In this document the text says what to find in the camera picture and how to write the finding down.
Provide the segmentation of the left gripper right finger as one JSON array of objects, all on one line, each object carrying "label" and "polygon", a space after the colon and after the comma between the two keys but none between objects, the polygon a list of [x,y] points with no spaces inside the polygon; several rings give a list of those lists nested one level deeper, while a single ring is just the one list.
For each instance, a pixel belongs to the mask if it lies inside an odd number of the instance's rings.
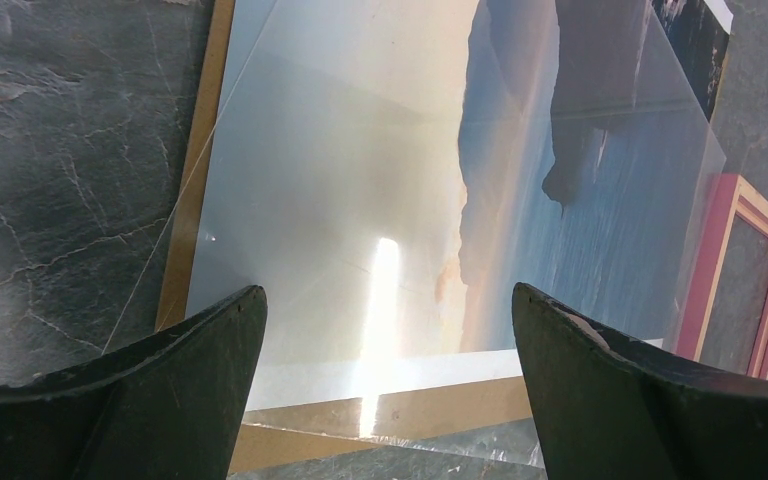
[{"label": "left gripper right finger", "polygon": [[551,479],[768,479],[768,380],[688,360],[535,287],[512,324]]}]

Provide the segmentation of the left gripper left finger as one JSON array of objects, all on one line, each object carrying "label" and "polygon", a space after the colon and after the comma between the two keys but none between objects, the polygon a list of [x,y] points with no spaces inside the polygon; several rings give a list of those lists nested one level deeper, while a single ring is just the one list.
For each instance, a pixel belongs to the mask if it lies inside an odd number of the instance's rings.
[{"label": "left gripper left finger", "polygon": [[21,386],[0,386],[0,479],[223,479],[262,348],[267,296]]}]

